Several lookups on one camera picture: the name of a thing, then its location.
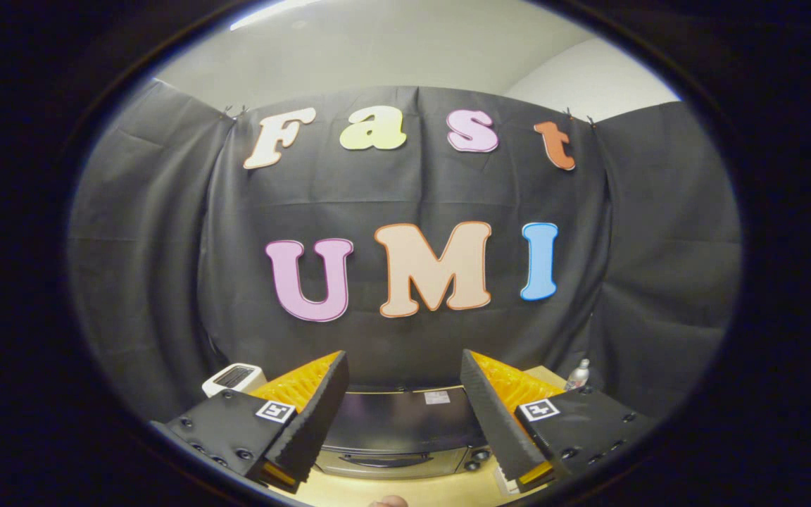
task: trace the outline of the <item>blue letter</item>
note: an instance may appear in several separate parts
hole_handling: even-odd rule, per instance
[[[553,242],[559,235],[555,224],[531,222],[522,227],[521,235],[528,243],[530,260],[527,268],[527,285],[521,289],[525,301],[538,301],[556,293],[553,283]]]

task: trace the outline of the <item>black fabric backdrop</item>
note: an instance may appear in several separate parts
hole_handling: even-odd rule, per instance
[[[339,144],[348,115],[403,111],[392,151]],[[315,107],[279,163],[244,170],[266,116]],[[453,150],[446,116],[480,109],[499,147]],[[573,171],[546,158],[534,125],[570,136]],[[440,254],[459,222],[488,222],[483,308],[445,305],[384,318],[383,225],[413,223]],[[558,291],[524,301],[528,222],[553,222]],[[265,246],[300,241],[303,294],[325,296],[315,241],[351,240],[347,312],[299,320],[280,307]],[[461,349],[591,383],[651,415],[677,404],[707,367],[734,308],[739,222],[715,148],[688,107],[671,103],[586,121],[528,103],[450,89],[377,87],[305,97],[226,118],[152,81],[90,154],[70,224],[80,320],[103,369],[145,418],[203,398],[228,360],[268,378],[345,349],[355,389],[458,383]]]

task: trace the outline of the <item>wooden table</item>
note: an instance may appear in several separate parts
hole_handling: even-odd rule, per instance
[[[561,387],[563,378],[543,366],[527,370],[529,375]],[[426,479],[372,480],[328,475],[312,469],[308,482],[303,482],[293,495],[271,488],[277,493],[295,498],[316,507],[366,507],[387,494],[398,494],[408,501],[409,507],[457,506],[493,507],[526,494],[505,494],[496,480],[496,457],[490,458],[476,472],[442,475]]]

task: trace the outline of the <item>letter m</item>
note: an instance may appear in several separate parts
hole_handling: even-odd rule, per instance
[[[452,309],[480,308],[490,302],[485,288],[484,258],[490,224],[462,222],[453,228],[442,256],[435,256],[425,235],[412,224],[385,225],[374,240],[386,248],[389,295],[380,307],[384,317],[408,317],[418,312],[411,286],[431,311],[440,308],[450,282],[453,295],[446,301]]]

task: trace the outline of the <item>plastic bottle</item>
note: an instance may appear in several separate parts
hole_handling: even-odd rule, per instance
[[[590,378],[590,370],[586,369],[589,365],[589,359],[580,360],[580,365],[574,369],[565,383],[565,391],[572,391],[572,389],[579,388],[586,383],[586,379]]]

